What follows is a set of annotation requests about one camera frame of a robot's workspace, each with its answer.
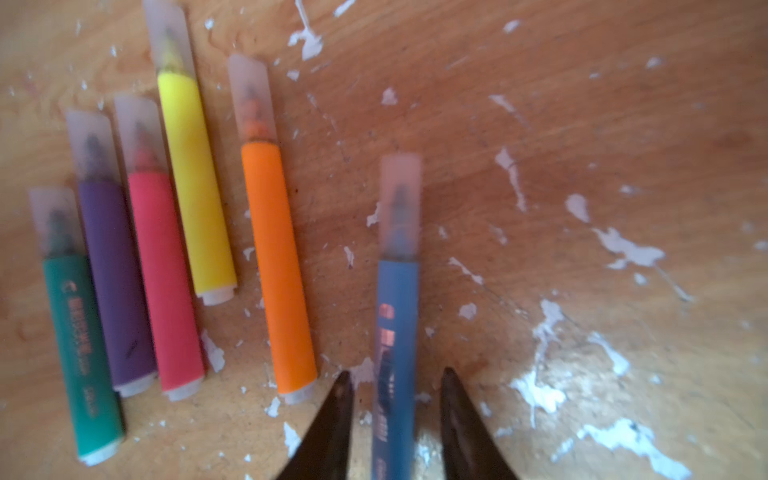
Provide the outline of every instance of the paint chip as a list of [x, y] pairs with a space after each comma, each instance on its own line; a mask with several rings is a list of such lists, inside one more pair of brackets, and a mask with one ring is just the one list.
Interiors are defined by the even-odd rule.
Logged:
[[304, 24], [303, 30], [295, 31], [291, 34], [288, 40], [288, 46], [293, 47], [299, 40], [304, 42], [304, 46], [301, 48], [301, 59], [304, 61], [314, 58], [323, 51], [323, 37], [315, 34], [310, 27], [310, 20], [306, 16], [306, 10], [304, 10], [304, 4], [302, 0], [296, 0], [296, 8], [299, 10], [299, 16], [301, 22]]
[[384, 90], [382, 94], [382, 105], [397, 105], [397, 94], [392, 87]]
[[648, 58], [648, 62], [645, 64], [645, 68], [656, 68], [661, 65], [661, 58], [651, 57]]
[[525, 205], [525, 195], [520, 188], [520, 180], [518, 178], [518, 166], [509, 156], [507, 147], [502, 147], [502, 150], [496, 154], [496, 164], [505, 169], [509, 175], [509, 183], [512, 185], [512, 188], [515, 189], [515, 195], [517, 195], [518, 198], [518, 210], [523, 213], [527, 212], [528, 208]]
[[488, 229], [491, 231], [491, 233], [494, 234], [496, 240], [498, 240], [501, 245], [506, 245], [509, 243], [509, 239], [506, 235], [504, 235], [504, 230], [499, 227], [495, 227], [494, 225], [488, 225]]
[[622, 448], [639, 457], [648, 457], [654, 472], [670, 480], [685, 480], [691, 476], [685, 465], [659, 452], [654, 445], [656, 435], [653, 430], [630, 419], [619, 419], [608, 429], [584, 425], [577, 437], [582, 440], [587, 435], [612, 452]]
[[480, 413], [482, 413], [485, 418], [490, 418], [491, 415], [493, 415], [491, 407], [489, 407], [485, 402], [480, 402]]
[[580, 194], [571, 194], [565, 201], [565, 208], [571, 212], [571, 215], [584, 223], [589, 223], [589, 212], [587, 211], [587, 199]]
[[464, 266], [463, 263], [459, 262], [455, 257], [451, 257], [448, 259], [448, 265], [457, 266], [461, 268], [462, 273], [464, 273], [465, 275], [469, 275], [472, 278], [473, 282], [477, 283], [478, 285], [483, 284], [482, 276], [474, 275], [472, 272], [469, 271], [469, 269], [466, 266]]
[[280, 407], [280, 399], [277, 397], [272, 399], [272, 403], [270, 403], [270, 406], [266, 407], [264, 409], [264, 412], [272, 417], [273, 419], [277, 418], [277, 409]]
[[427, 392], [421, 392], [416, 394], [415, 400], [419, 403], [430, 403], [432, 401], [432, 396]]
[[352, 269], [355, 264], [355, 254], [349, 247], [344, 247], [344, 253], [346, 253], [346, 267]]
[[520, 21], [519, 20], [512, 20], [511, 22], [507, 22], [504, 25], [504, 33], [505, 34], [510, 34], [510, 33], [514, 32], [515, 29], [517, 27], [519, 27], [519, 26], [520, 26]]
[[366, 227], [370, 228], [371, 225], [376, 225], [379, 222], [379, 213], [381, 212], [381, 209], [382, 203], [376, 202], [376, 209], [373, 211], [373, 214], [366, 218]]
[[624, 356], [617, 352], [613, 346], [611, 346], [605, 337], [603, 337], [598, 332], [592, 332], [589, 334], [589, 337], [587, 337], [587, 341], [589, 343], [593, 343], [594, 345], [603, 347], [603, 350], [605, 350], [608, 358], [610, 358], [614, 363], [614, 373], [617, 376], [624, 376], [627, 374], [631, 364], [627, 359], [624, 358]]
[[458, 309], [458, 316], [463, 316], [467, 320], [473, 320], [475, 319], [475, 315], [478, 314], [478, 306], [474, 303], [467, 303], [466, 305], [462, 305], [461, 308]]
[[352, 376], [352, 384], [355, 390], [361, 383], [373, 383], [373, 361], [367, 356], [358, 366], [349, 367], [349, 375]]
[[213, 340], [208, 336], [208, 330], [203, 329], [200, 334], [200, 339], [203, 340], [203, 348], [208, 355], [208, 362], [214, 368], [214, 372], [218, 373], [224, 368], [224, 351], [216, 346]]
[[500, 439], [501, 437], [509, 437], [514, 431], [515, 430], [512, 427], [499, 428], [493, 436], [497, 439]]
[[296, 434], [296, 430], [290, 428], [288, 422], [283, 423], [283, 432], [286, 436], [285, 446], [288, 447], [288, 458], [292, 458], [301, 445], [301, 438]]
[[354, 5], [356, 1], [357, 0], [346, 0], [346, 2], [336, 7], [336, 10], [333, 11], [333, 16], [338, 18], [344, 15], [344, 13], [349, 9], [349, 7]]
[[623, 238], [618, 230], [609, 227], [606, 232], [597, 228], [592, 229], [609, 252], [623, 254], [624, 258], [616, 259], [613, 263], [607, 265], [612, 270], [622, 270], [629, 263], [635, 263], [639, 266], [654, 266], [657, 260], [664, 258], [664, 252], [656, 247], [638, 247], [629, 240]]

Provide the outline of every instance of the white paint splatter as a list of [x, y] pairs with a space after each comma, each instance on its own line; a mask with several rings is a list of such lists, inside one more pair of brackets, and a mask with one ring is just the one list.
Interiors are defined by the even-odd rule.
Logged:
[[349, 375], [352, 377], [352, 384], [355, 390], [361, 383], [373, 382], [373, 361], [367, 356], [358, 366], [349, 367]]
[[499, 427], [499, 429], [496, 430], [496, 433], [494, 433], [493, 436], [496, 437], [497, 439], [500, 439], [501, 437], [509, 437], [512, 435], [512, 433], [514, 433], [514, 431], [515, 430], [512, 427], [506, 427], [506, 428]]
[[544, 409], [547, 413], [555, 413], [560, 404], [567, 399], [565, 393], [549, 385], [536, 385], [535, 368], [519, 379], [512, 380], [509, 387], [520, 392], [523, 400], [531, 406], [531, 427], [534, 429], [536, 428], [534, 417], [536, 407]]
[[349, 247], [344, 247], [344, 253], [346, 253], [346, 267], [351, 269], [355, 264], [355, 254]]
[[491, 407], [489, 407], [485, 402], [480, 402], [480, 413], [482, 413], [485, 418], [490, 418], [491, 415], [493, 415]]
[[563, 458], [563, 455], [570, 452], [571, 449], [574, 448], [574, 443], [576, 443], [576, 441], [573, 439], [568, 439], [565, 442], [562, 442], [558, 450], [555, 453], [553, 453], [551, 457], [549, 457], [549, 460], [552, 463], [557, 463], [558, 460]]
[[519, 20], [512, 20], [511, 22], [507, 22], [506, 25], [504, 25], [504, 33], [507, 35], [511, 34], [519, 26], [520, 26]]
[[301, 438], [296, 434], [296, 430], [290, 428], [288, 422], [283, 423], [283, 432], [286, 436], [285, 445], [288, 447], [288, 458], [292, 458], [296, 449], [301, 445]]
[[612, 452], [623, 448], [637, 456], [648, 457], [654, 472], [670, 480], [685, 480], [691, 476], [685, 465], [675, 462], [654, 446], [656, 435], [653, 430], [630, 419], [619, 419], [609, 429], [602, 430], [592, 425], [584, 425], [577, 437], [582, 440], [587, 435]]
[[371, 225], [375, 225], [379, 222], [379, 213], [381, 212], [381, 208], [382, 203], [376, 202], [376, 209], [373, 211], [373, 214], [366, 218], [366, 227], [370, 228]]
[[416, 394], [415, 400], [419, 403], [430, 403], [432, 401], [432, 396], [427, 392], [421, 392]]
[[200, 339], [203, 340], [203, 348], [205, 348], [208, 362], [214, 368], [214, 372], [220, 372], [224, 368], [224, 351], [217, 347], [214, 341], [210, 339], [207, 329], [203, 329]]
[[509, 239], [506, 235], [504, 235], [504, 230], [499, 227], [495, 227], [494, 225], [488, 225], [488, 229], [496, 236], [496, 240], [498, 240], [501, 245], [506, 245], [509, 243]]
[[382, 105], [397, 105], [397, 94], [392, 87], [387, 88], [382, 93]]
[[614, 363], [614, 373], [618, 376], [624, 376], [627, 374], [630, 368], [630, 363], [619, 352], [617, 352], [613, 346], [598, 332], [592, 332], [587, 337], [589, 343], [599, 345], [603, 347], [608, 358]]
[[266, 407], [264, 409], [264, 412], [272, 417], [273, 419], [277, 418], [277, 409], [280, 407], [280, 399], [277, 397], [272, 399], [272, 403], [270, 403], [270, 406]]
[[349, 7], [354, 5], [356, 1], [357, 0], [346, 0], [346, 2], [336, 7], [336, 10], [333, 11], [333, 16], [338, 18], [344, 15], [344, 12], [346, 12], [349, 9]]
[[472, 272], [470, 272], [469, 269], [466, 266], [464, 266], [463, 263], [459, 262], [455, 257], [449, 258], [448, 265], [453, 265], [461, 268], [462, 273], [464, 273], [465, 275], [469, 275], [472, 278], [473, 282], [477, 283], [478, 285], [483, 284], [482, 276], [472, 274]]
[[478, 314], [478, 306], [474, 303], [467, 303], [466, 305], [462, 305], [461, 308], [458, 309], [458, 316], [463, 316], [467, 320], [473, 320], [475, 318], [475, 315]]
[[635, 187], [632, 187], [630, 185], [622, 185], [619, 187], [619, 193], [627, 196], [635, 195], [639, 190]]
[[496, 155], [496, 164], [505, 169], [509, 174], [509, 183], [512, 185], [512, 188], [515, 189], [515, 194], [518, 197], [518, 210], [523, 213], [527, 212], [528, 208], [525, 206], [525, 195], [520, 188], [520, 180], [518, 178], [518, 166], [509, 156], [507, 147], [502, 147], [502, 150]]
[[592, 231], [597, 234], [603, 247], [609, 252], [624, 255], [624, 258], [619, 258], [607, 266], [612, 270], [622, 270], [630, 262], [639, 266], [654, 266], [657, 260], [664, 258], [663, 251], [656, 247], [638, 247], [623, 238], [618, 230], [613, 227], [609, 227], [607, 232], [603, 232], [598, 228], [593, 228]]
[[648, 58], [648, 62], [645, 64], [645, 68], [656, 68], [661, 65], [661, 58], [651, 57]]
[[571, 215], [584, 223], [589, 223], [589, 212], [587, 211], [587, 199], [580, 194], [571, 194], [565, 201], [565, 208], [571, 212]]
[[310, 20], [306, 16], [306, 10], [304, 10], [304, 4], [302, 0], [296, 0], [296, 8], [299, 10], [299, 16], [301, 22], [304, 24], [303, 30], [295, 31], [291, 34], [288, 40], [288, 46], [293, 47], [299, 40], [304, 41], [304, 46], [301, 48], [301, 59], [304, 61], [314, 58], [323, 51], [323, 37], [316, 35], [310, 27]]

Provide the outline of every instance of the highlighter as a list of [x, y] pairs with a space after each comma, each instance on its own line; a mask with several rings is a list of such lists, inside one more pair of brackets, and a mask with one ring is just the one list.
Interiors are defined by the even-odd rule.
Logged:
[[270, 85], [266, 66], [243, 55], [229, 72], [277, 391], [291, 405], [309, 398], [317, 367]]
[[117, 453], [124, 431], [78, 208], [74, 192], [63, 187], [32, 188], [29, 200], [78, 457], [92, 466]]
[[234, 297], [237, 278], [187, 23], [178, 5], [145, 0], [144, 11], [194, 291], [218, 305]]
[[157, 364], [112, 127], [97, 113], [66, 117], [109, 370], [114, 390], [129, 397], [152, 385]]
[[372, 478], [411, 478], [419, 321], [422, 159], [382, 159], [373, 383]]
[[175, 402], [197, 392], [205, 369], [160, 113], [149, 98], [129, 94], [117, 95], [114, 106], [160, 384]]

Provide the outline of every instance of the wooden surface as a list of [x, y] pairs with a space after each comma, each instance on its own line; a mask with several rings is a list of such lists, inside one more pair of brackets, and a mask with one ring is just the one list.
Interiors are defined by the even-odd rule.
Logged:
[[[112, 116], [118, 92], [157, 96], [144, 13], [129, 0], [2, 3], [0, 476], [273, 477], [287, 460], [283, 422], [303, 434], [337, 366], [372, 355], [377, 227], [366, 217], [380, 157], [400, 150], [425, 158], [417, 391], [433, 400], [418, 407], [417, 436], [433, 457], [416, 463], [416, 475], [442, 476], [436, 388], [454, 366], [493, 411], [489, 430], [514, 429], [498, 445], [523, 478], [661, 478], [647, 458], [591, 439], [551, 462], [583, 425], [605, 429], [624, 417], [653, 429], [657, 448], [694, 478], [768, 477], [768, 252], [753, 246], [768, 240], [768, 5], [358, 0], [335, 18], [337, 6], [306, 0], [325, 45], [305, 62], [300, 46], [286, 46], [302, 28], [293, 2], [185, 1], [240, 280], [234, 300], [197, 305], [197, 318], [227, 364], [219, 373], [208, 366], [187, 401], [170, 404], [156, 384], [123, 402], [125, 443], [86, 469], [74, 452], [26, 190], [72, 183], [67, 108], [103, 100]], [[514, 19], [521, 24], [505, 34]], [[241, 253], [253, 238], [227, 87], [236, 51], [280, 58], [273, 98], [320, 372], [313, 399], [281, 406], [276, 419], [264, 412], [276, 391], [266, 386], [257, 265]], [[660, 64], [647, 68], [653, 57]], [[388, 87], [395, 106], [381, 105]], [[491, 94], [505, 95], [518, 116]], [[494, 161], [502, 147], [516, 161], [525, 213]], [[621, 194], [624, 184], [637, 191]], [[570, 194], [588, 200], [591, 225], [566, 211]], [[590, 227], [661, 248], [658, 265], [695, 302], [682, 302], [653, 268], [607, 269], [615, 256]], [[451, 257], [485, 285], [449, 266]], [[539, 382], [568, 400], [554, 414], [539, 409], [532, 429], [508, 384], [533, 365], [543, 298], [568, 320]], [[478, 307], [472, 321], [458, 316], [468, 303]], [[631, 362], [626, 376], [587, 342], [592, 331]], [[362, 418], [370, 384], [356, 402]], [[367, 478], [370, 427], [355, 421], [353, 437], [350, 477]]]

